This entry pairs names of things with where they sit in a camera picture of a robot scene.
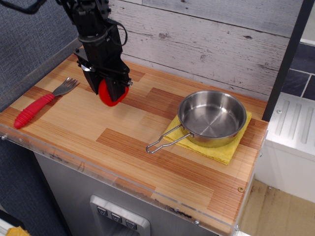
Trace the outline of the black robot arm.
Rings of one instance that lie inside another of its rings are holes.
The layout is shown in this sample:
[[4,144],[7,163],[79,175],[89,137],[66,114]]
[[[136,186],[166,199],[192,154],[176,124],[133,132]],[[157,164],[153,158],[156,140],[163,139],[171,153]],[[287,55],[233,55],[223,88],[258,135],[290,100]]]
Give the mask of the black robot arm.
[[109,18],[107,0],[59,0],[78,31],[82,49],[76,49],[78,65],[92,91],[107,106],[115,106],[127,95],[132,79],[130,69],[122,61],[125,41],[119,28],[123,25]]

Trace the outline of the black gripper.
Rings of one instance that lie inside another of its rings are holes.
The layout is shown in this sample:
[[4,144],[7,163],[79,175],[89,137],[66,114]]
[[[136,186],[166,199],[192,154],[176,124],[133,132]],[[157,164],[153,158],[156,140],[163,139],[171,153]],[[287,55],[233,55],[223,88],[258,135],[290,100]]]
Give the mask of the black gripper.
[[99,90],[105,92],[107,88],[106,101],[121,102],[128,94],[127,87],[132,85],[130,69],[121,59],[122,47],[111,38],[80,36],[78,40],[83,48],[76,49],[74,54],[92,91],[99,94]]

